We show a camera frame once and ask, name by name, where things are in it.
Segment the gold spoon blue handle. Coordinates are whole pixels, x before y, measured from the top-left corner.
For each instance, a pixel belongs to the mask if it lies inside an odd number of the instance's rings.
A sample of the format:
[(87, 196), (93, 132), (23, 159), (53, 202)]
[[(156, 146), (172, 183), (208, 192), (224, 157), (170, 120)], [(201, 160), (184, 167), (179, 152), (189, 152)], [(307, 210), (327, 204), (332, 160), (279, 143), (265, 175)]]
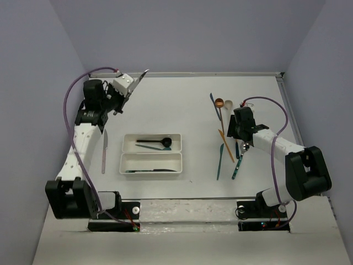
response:
[(236, 159), (240, 158), (240, 153), (239, 153), (239, 145), (238, 145), (238, 140), (235, 139), (235, 152), (236, 152)]

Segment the beige plastic spoon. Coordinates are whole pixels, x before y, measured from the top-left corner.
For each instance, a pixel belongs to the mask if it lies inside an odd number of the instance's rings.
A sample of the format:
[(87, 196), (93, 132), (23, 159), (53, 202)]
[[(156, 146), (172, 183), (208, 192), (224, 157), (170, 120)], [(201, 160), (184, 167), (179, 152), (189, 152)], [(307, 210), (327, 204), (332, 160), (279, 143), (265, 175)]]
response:
[(232, 110), (233, 109), (233, 102), (231, 100), (225, 100), (224, 101), (224, 107), (227, 110)]

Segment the copper metal spoon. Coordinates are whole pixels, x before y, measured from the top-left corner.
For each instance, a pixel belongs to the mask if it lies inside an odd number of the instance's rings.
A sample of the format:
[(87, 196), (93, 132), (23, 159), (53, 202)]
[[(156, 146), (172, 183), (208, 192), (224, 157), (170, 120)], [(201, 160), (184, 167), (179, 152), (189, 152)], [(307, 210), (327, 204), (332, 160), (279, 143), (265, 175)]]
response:
[(215, 100), (215, 106), (218, 108), (219, 110), (219, 114), (220, 114), (220, 119), (221, 119), (221, 127), (222, 127), (222, 132), (224, 133), (224, 123), (223, 123), (223, 117), (222, 117), (222, 111), (221, 109), (224, 106), (224, 101), (221, 98), (217, 98)]

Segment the dark handled steel knife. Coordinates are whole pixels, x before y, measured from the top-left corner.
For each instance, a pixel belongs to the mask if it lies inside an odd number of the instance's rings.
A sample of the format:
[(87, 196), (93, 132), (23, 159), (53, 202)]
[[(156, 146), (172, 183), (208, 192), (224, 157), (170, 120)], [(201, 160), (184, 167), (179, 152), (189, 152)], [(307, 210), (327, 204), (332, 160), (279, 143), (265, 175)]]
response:
[(136, 87), (139, 85), (139, 83), (142, 81), (142, 79), (145, 77), (145, 75), (148, 73), (148, 71), (149, 71), (149, 69), (146, 69), (137, 79), (135, 79), (135, 82), (132, 85), (132, 87), (130, 88), (130, 91), (128, 92), (127, 96), (124, 97), (119, 92), (117, 92), (119, 94), (120, 99), (119, 99), (119, 103), (114, 108), (113, 115), (117, 115), (118, 113), (120, 113), (120, 114), (123, 113), (122, 109), (123, 109), (124, 105), (127, 103), (130, 96), (132, 95), (133, 91), (136, 89)]

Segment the blue plastic knife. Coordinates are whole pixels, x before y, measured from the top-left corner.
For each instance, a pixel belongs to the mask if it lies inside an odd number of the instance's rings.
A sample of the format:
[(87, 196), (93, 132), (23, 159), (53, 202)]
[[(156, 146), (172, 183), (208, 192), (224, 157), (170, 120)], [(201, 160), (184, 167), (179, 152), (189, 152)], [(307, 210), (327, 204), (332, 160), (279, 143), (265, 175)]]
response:
[(211, 99), (211, 102), (212, 102), (213, 107), (214, 107), (214, 109), (215, 109), (215, 112), (216, 112), (216, 114), (217, 114), (217, 117), (218, 117), (219, 121), (221, 121), (220, 113), (219, 113), (219, 111), (218, 111), (218, 108), (216, 107), (216, 103), (215, 103), (215, 100), (214, 100), (214, 97), (213, 97), (213, 94), (212, 94), (212, 93), (210, 93), (210, 99)]

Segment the black plastic spoon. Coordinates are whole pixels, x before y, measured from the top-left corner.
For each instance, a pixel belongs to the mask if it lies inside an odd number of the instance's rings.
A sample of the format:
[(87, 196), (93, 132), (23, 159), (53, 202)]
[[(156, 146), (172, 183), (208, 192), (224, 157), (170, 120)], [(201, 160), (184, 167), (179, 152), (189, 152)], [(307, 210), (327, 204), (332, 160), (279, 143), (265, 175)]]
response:
[(139, 142), (139, 143), (159, 143), (164, 147), (171, 147), (171, 145), (172, 145), (172, 139), (169, 137), (165, 137), (161, 140), (136, 140), (136, 142)]

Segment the teal plastic spoon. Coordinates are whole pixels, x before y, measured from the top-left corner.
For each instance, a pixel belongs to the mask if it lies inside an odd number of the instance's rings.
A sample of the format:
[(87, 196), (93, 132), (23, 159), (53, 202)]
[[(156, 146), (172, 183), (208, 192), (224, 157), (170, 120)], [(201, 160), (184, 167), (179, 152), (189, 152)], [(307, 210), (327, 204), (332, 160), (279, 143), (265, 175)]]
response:
[(140, 144), (135, 144), (135, 146), (141, 147), (144, 149), (157, 150), (157, 151), (171, 151), (172, 150), (170, 147), (159, 148), (159, 147), (140, 145)]

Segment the teal handled steel knife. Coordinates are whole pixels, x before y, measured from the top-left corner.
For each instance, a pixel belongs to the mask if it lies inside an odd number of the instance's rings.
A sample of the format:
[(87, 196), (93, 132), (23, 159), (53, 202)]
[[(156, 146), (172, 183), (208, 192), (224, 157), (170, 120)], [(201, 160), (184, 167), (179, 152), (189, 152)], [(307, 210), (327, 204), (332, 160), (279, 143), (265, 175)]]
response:
[(158, 169), (132, 169), (132, 170), (126, 170), (125, 173), (137, 173), (137, 172), (177, 172), (176, 170), (173, 169), (163, 169), (163, 168), (158, 168)]

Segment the orange plastic knife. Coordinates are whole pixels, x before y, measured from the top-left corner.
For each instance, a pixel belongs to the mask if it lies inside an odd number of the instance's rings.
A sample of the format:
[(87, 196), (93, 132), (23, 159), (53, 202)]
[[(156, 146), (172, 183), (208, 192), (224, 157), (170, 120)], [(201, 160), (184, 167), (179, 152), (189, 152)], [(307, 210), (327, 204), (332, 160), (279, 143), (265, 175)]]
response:
[(225, 137), (223, 131), (220, 130), (220, 129), (218, 129), (218, 132), (219, 132), (219, 134), (220, 134), (220, 136), (221, 136), (221, 138), (222, 138), (222, 140), (223, 140), (223, 143), (224, 143), (225, 146), (226, 146), (226, 149), (227, 149), (227, 151), (228, 151), (228, 154), (229, 154), (229, 156), (230, 156), (232, 162), (235, 163), (235, 159), (234, 159), (234, 157), (233, 157), (233, 155), (232, 155), (232, 152), (231, 152), (231, 150), (230, 150), (230, 148), (229, 148), (229, 146), (228, 146), (228, 144), (227, 144), (226, 137)]

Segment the teal plastic knife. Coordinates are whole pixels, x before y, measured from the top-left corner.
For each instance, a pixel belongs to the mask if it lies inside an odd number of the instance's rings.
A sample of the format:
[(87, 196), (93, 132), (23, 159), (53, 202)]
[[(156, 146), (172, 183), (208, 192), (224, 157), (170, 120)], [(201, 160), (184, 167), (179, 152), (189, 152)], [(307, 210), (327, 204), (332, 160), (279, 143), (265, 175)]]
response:
[(222, 156), (223, 156), (224, 144), (220, 145), (220, 155), (218, 160), (218, 167), (217, 167), (217, 177), (216, 180), (219, 180), (220, 173), (221, 173), (221, 166), (222, 166)]

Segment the pink plastic knife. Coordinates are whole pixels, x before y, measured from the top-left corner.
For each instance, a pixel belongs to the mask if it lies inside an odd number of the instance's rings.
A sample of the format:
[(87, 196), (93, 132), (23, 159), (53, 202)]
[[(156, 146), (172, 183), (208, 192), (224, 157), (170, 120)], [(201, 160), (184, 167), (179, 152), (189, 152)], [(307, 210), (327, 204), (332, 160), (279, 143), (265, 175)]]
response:
[(101, 173), (105, 173), (105, 168), (106, 168), (106, 151), (108, 149), (108, 133), (106, 130), (104, 130), (103, 133), (103, 151), (102, 151), (102, 163), (101, 163)]

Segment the upper white tray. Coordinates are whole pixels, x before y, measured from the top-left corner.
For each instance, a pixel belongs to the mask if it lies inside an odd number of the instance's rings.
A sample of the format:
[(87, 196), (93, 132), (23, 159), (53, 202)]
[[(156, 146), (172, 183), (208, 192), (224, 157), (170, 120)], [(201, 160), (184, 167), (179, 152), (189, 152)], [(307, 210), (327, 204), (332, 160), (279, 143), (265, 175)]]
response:
[[(140, 144), (164, 148), (164, 146), (159, 143), (139, 143), (136, 142), (136, 140), (161, 140), (165, 137), (172, 139), (172, 145), (170, 147), (172, 149), (171, 151), (157, 151), (135, 146), (135, 144)], [(180, 134), (126, 134), (122, 143), (122, 151), (124, 153), (181, 152), (182, 138)]]

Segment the lower white tray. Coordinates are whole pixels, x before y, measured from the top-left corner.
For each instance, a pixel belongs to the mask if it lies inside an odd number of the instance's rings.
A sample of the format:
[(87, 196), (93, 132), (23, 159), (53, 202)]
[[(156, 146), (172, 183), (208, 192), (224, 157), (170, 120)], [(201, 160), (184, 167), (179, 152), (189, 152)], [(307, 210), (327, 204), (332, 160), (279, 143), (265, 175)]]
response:
[[(125, 173), (132, 169), (173, 169), (176, 172), (137, 172)], [(183, 171), (183, 159), (181, 153), (123, 153), (121, 155), (119, 173), (124, 175), (152, 175), (171, 174), (177, 175)]]

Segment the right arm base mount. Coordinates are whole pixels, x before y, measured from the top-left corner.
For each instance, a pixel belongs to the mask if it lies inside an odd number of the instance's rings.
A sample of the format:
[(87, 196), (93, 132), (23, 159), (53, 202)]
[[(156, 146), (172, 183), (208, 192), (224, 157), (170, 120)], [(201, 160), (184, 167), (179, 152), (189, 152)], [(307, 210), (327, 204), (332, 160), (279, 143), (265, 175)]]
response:
[(256, 194), (254, 199), (239, 200), (234, 211), (239, 231), (290, 231), (286, 205), (293, 198), (285, 192), (278, 200), (275, 188)]

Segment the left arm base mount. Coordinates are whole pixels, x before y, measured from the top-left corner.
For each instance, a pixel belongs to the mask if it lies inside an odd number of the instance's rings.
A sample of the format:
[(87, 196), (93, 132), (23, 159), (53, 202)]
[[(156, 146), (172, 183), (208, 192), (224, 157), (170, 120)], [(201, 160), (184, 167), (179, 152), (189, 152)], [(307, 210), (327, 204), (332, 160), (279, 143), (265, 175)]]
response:
[(119, 192), (99, 192), (104, 212), (88, 221), (90, 232), (140, 232), (141, 202), (122, 200)]

